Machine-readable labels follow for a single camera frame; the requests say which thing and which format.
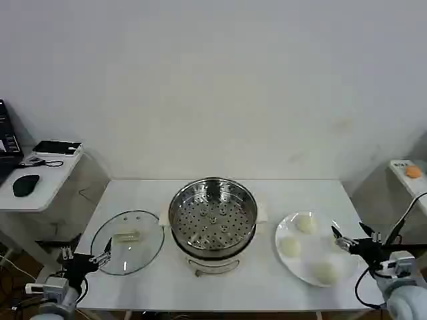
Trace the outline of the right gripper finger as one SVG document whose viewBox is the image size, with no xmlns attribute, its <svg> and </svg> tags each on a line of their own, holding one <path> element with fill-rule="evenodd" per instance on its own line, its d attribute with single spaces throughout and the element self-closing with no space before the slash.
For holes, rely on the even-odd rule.
<svg viewBox="0 0 427 320">
<path fill-rule="evenodd" d="M 381 242 L 382 241 L 382 235 L 379 232 L 375 232 L 373 228 L 369 227 L 368 225 L 364 224 L 363 222 L 359 222 L 359 226 L 362 228 L 362 230 L 367 234 L 369 238 L 373 242 Z"/>
<path fill-rule="evenodd" d="M 351 253 L 352 248 L 356 245 L 356 243 L 352 239 L 343 236 L 335 226 L 331 226 L 331 228 L 332 228 L 332 233 L 334 236 L 334 243 L 340 249 L 342 249 L 348 253 Z"/>
</svg>

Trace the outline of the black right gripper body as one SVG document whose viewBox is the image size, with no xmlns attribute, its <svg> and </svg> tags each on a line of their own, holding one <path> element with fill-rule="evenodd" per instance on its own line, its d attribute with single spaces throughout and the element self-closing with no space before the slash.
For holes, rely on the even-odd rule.
<svg viewBox="0 0 427 320">
<path fill-rule="evenodd" d="M 369 267 L 379 267 L 382 262 L 389 260 L 389 252 L 383 250 L 381 243 L 374 242 L 371 238 L 354 240 L 350 253 L 359 255 Z"/>
</svg>

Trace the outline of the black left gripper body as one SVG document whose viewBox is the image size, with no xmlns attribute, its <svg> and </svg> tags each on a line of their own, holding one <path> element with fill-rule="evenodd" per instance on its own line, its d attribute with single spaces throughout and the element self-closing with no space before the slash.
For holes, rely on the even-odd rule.
<svg viewBox="0 0 427 320">
<path fill-rule="evenodd" d="M 95 257 L 88 254 L 75 253 L 65 264 L 65 274 L 69 286 L 81 294 L 81 285 L 88 273 L 96 272 L 99 263 Z"/>
</svg>

